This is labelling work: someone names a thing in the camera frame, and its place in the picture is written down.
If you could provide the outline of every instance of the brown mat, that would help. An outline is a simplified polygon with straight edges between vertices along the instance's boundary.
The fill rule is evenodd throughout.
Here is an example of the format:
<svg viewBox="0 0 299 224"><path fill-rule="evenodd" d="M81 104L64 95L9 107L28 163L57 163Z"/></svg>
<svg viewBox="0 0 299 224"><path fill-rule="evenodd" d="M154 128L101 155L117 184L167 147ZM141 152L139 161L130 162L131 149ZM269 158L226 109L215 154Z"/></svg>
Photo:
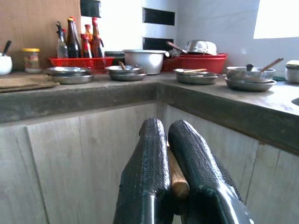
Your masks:
<svg viewBox="0 0 299 224"><path fill-rule="evenodd" d="M38 75L8 75L0 77L0 92L11 92L20 90L34 90L57 86L52 77L45 74Z"/></svg>

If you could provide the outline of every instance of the kitchen counter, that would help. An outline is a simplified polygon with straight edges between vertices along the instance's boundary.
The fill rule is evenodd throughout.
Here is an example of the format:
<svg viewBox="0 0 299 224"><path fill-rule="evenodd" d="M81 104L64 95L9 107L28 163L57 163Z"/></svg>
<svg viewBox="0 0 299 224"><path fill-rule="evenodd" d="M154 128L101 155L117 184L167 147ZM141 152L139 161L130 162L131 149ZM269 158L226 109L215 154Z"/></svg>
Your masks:
<svg viewBox="0 0 299 224"><path fill-rule="evenodd" d="M140 82L117 82L98 75L81 85L0 94L0 123L159 100L265 143L299 154L299 85L279 82L266 92L234 91L224 80L194 86L172 73Z"/></svg>

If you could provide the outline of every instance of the bright window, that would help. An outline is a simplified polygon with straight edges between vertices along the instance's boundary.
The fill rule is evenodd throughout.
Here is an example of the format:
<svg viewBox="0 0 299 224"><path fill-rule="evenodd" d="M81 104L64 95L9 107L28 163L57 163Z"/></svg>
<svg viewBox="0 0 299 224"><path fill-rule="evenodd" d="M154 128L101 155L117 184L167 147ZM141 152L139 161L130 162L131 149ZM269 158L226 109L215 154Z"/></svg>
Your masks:
<svg viewBox="0 0 299 224"><path fill-rule="evenodd" d="M254 39L299 37L299 0L260 0Z"/></svg>

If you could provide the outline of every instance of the wooden board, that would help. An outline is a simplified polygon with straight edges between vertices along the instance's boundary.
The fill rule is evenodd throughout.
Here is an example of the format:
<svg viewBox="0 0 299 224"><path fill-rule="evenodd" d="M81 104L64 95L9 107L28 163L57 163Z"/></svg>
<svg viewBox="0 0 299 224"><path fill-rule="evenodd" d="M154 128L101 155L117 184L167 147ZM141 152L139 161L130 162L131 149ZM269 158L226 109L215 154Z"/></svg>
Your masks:
<svg viewBox="0 0 299 224"><path fill-rule="evenodd" d="M258 141L169 105L165 114L166 130L174 121L185 119L206 139L212 152L231 174L246 202Z"/></svg>
<svg viewBox="0 0 299 224"><path fill-rule="evenodd" d="M51 224L112 223L121 173L156 104L28 126Z"/></svg>
<svg viewBox="0 0 299 224"><path fill-rule="evenodd" d="M76 17L80 28L80 0L2 0L0 7L1 52L7 40L12 44L8 55L13 69L22 70L22 48L40 48L42 67L50 65L47 57L56 56L57 27L61 21L67 30L68 16Z"/></svg>
<svg viewBox="0 0 299 224"><path fill-rule="evenodd" d="M47 224L25 126L0 129L0 217L3 224Z"/></svg>
<svg viewBox="0 0 299 224"><path fill-rule="evenodd" d="M299 157L260 145L247 206L255 223L298 223Z"/></svg>

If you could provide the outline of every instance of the jar with yellow lid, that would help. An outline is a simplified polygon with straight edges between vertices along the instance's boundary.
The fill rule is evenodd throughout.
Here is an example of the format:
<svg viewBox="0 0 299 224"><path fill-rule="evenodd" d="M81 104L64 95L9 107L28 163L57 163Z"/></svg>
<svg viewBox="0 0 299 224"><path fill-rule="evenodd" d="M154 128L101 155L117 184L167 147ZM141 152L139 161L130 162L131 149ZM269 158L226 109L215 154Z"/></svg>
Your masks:
<svg viewBox="0 0 299 224"><path fill-rule="evenodd" d="M39 48L22 48L25 71L28 73L40 73Z"/></svg>

